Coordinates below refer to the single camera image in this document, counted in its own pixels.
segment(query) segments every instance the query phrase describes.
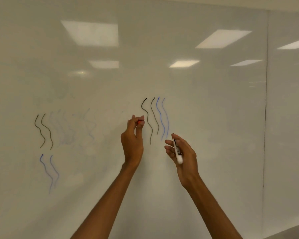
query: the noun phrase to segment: person's left hand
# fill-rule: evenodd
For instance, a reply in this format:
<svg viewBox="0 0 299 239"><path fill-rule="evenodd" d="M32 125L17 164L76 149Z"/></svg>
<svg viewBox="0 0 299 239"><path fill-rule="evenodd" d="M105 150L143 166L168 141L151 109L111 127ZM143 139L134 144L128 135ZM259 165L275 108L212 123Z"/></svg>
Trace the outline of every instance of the person's left hand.
<svg viewBox="0 0 299 239"><path fill-rule="evenodd" d="M144 126L144 116L135 117L128 120L128 127L125 132L121 134L121 143L125 155L125 165L136 169L141 161L143 155L143 138L142 128Z"/></svg>

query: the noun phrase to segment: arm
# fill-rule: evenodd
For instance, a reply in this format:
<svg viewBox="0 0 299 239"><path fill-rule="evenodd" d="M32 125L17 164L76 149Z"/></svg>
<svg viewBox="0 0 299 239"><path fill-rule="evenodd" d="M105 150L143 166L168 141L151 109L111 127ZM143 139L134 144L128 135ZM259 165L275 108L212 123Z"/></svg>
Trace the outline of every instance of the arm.
<svg viewBox="0 0 299 239"><path fill-rule="evenodd" d="M125 192L143 155L143 126L144 116L135 117L133 115L131 120L128 121L128 127L121 135L125 163L119 175L96 206L91 210L71 239L108 238Z"/></svg>
<svg viewBox="0 0 299 239"><path fill-rule="evenodd" d="M242 239L234 225L210 193L200 178L197 167L196 153L180 136L172 134L183 155L183 164L179 165L171 140L165 140L166 153L175 162L179 180L194 201L206 227L213 239Z"/></svg>

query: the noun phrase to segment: person's left arm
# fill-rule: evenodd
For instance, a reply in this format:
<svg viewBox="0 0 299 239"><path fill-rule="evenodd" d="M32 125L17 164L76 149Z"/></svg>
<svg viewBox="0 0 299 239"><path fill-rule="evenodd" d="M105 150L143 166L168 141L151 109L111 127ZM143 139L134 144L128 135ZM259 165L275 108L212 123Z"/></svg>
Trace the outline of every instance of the person's left arm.
<svg viewBox="0 0 299 239"><path fill-rule="evenodd" d="M121 134L125 155L122 169L71 239L108 238L128 185L143 155L143 126L144 116L135 117L133 115L131 120L128 121L126 131Z"/></svg>

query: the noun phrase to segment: marker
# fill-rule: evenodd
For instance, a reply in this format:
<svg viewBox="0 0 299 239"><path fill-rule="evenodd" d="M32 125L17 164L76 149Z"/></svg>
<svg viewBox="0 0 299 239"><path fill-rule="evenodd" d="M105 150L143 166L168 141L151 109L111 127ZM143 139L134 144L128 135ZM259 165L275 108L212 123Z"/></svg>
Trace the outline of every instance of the marker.
<svg viewBox="0 0 299 239"><path fill-rule="evenodd" d="M183 163L183 157L180 154L179 147L176 145L176 140L173 139L173 138L172 138L172 140L173 140L173 144L174 144L174 148L175 148L175 155L176 155L177 162L178 162L178 164L182 164Z"/></svg>

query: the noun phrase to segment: finger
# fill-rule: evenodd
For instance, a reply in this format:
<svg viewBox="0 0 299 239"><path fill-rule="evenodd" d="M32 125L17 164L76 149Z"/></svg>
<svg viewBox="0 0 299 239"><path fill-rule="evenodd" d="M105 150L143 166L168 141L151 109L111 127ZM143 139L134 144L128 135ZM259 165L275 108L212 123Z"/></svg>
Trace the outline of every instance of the finger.
<svg viewBox="0 0 299 239"><path fill-rule="evenodd" d="M128 127L126 130L129 130L130 132L134 132L138 121L144 121L144 116L135 117L133 115L132 118L128 121Z"/></svg>
<svg viewBox="0 0 299 239"><path fill-rule="evenodd" d="M172 153L170 150L166 150L167 155L174 161L174 163L177 165L177 158L174 153Z"/></svg>
<svg viewBox="0 0 299 239"><path fill-rule="evenodd" d="M173 141L172 140L165 140L165 143L174 147Z"/></svg>
<svg viewBox="0 0 299 239"><path fill-rule="evenodd" d="M174 147L171 147L171 146L165 146L164 147L166 150L170 150L172 153L175 154L175 148Z"/></svg>
<svg viewBox="0 0 299 239"><path fill-rule="evenodd" d="M145 122L144 121L140 121L137 123L136 126L136 137L142 139L142 129L144 127Z"/></svg>
<svg viewBox="0 0 299 239"><path fill-rule="evenodd" d="M176 140L176 145L179 146L179 148L184 152L193 150L191 146L188 144L188 142L180 136L172 133L171 137Z"/></svg>

